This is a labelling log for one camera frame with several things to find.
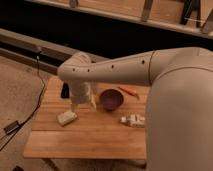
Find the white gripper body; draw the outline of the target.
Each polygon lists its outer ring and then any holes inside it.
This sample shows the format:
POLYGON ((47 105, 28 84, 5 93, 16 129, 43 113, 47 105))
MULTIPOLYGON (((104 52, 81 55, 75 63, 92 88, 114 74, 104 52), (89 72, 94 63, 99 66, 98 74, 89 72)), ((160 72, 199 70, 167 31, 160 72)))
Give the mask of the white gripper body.
POLYGON ((91 85, 87 82, 69 84, 70 99, 75 104, 87 103, 91 99, 91 85))

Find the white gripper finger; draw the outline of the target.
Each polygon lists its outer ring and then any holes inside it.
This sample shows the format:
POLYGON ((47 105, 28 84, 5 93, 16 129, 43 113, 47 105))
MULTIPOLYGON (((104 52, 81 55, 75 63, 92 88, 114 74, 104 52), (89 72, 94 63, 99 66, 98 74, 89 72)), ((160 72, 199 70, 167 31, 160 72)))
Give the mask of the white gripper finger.
POLYGON ((94 96, 94 95, 91 95, 90 105, 91 105, 94 109, 97 109, 97 105, 96 105, 96 101, 95 101, 95 96, 94 96))
POLYGON ((75 112, 77 108, 78 108, 78 104, 77 103, 71 103, 71 111, 72 112, 75 112))

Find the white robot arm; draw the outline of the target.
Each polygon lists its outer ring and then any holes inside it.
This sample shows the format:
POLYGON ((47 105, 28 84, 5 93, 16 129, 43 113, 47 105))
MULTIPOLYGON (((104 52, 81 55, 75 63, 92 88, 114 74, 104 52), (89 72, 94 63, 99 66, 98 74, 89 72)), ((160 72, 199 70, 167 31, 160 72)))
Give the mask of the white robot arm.
POLYGON ((97 63, 78 52, 59 66, 57 75, 77 104, 90 99, 93 82, 148 86, 147 170, 213 171, 212 51, 153 50, 97 63))

